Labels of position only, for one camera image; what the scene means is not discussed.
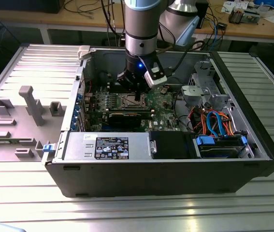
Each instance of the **blue latch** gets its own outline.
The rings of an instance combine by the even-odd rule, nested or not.
[[[244,145],[247,144],[247,139],[244,136],[241,137],[241,140],[242,140],[242,142],[243,142]]]
[[[55,144],[45,144],[42,148],[43,152],[54,152],[55,151]]]
[[[82,94],[78,93],[78,94],[77,94],[77,101],[82,100],[82,98],[83,98]]]
[[[196,138],[197,145],[215,145],[215,140],[211,136],[198,136]]]

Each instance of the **white label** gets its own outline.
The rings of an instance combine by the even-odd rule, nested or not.
[[[0,141],[0,144],[9,144],[9,141]]]
[[[152,68],[152,72],[154,72],[154,73],[159,72],[159,67]]]
[[[83,140],[95,140],[97,139],[98,135],[97,134],[85,134],[83,136]]]

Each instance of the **wooden workbench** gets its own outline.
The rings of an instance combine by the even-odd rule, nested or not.
[[[78,5],[95,2],[93,0],[78,0]],[[214,15],[219,22],[227,24],[227,30],[224,39],[244,40],[256,42],[274,43],[274,24],[261,19],[256,24],[230,24],[228,22],[228,14],[221,13],[220,5],[223,0],[210,0],[210,4]],[[83,10],[90,10],[100,6],[100,1],[93,6],[86,6]],[[76,11],[74,2],[67,5],[68,9]],[[117,28],[123,28],[123,20],[120,4],[114,4],[115,22]],[[77,13],[71,13],[65,9],[61,9],[58,14],[46,14],[35,12],[16,12],[16,11],[0,11],[0,20],[7,26],[23,26],[39,28],[42,33],[43,40],[48,43],[48,29],[71,29],[71,30],[92,30],[106,31],[105,18],[102,9],[93,11],[90,19]],[[195,30],[195,34],[201,35],[203,38],[212,33],[212,29],[208,21],[205,21],[201,29]]]

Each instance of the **desk clutter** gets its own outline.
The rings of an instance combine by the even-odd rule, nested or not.
[[[261,18],[274,23],[274,0],[226,1],[221,11],[230,14],[229,22],[234,24],[258,23]]]

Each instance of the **floor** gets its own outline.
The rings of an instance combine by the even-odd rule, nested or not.
[[[42,44],[40,32],[37,29],[29,28],[8,28],[21,43]],[[106,34],[103,32],[82,32],[80,38],[77,31],[70,30],[50,30],[51,38],[54,44],[79,45],[88,44],[95,46],[108,45]],[[110,35],[111,45],[115,44]],[[19,44],[9,34],[5,28],[0,29],[0,73],[9,62],[14,52],[18,49]],[[248,42],[230,42],[223,41],[221,46],[215,50],[232,51],[232,52],[254,52],[274,71],[274,44],[270,43],[248,43]]]

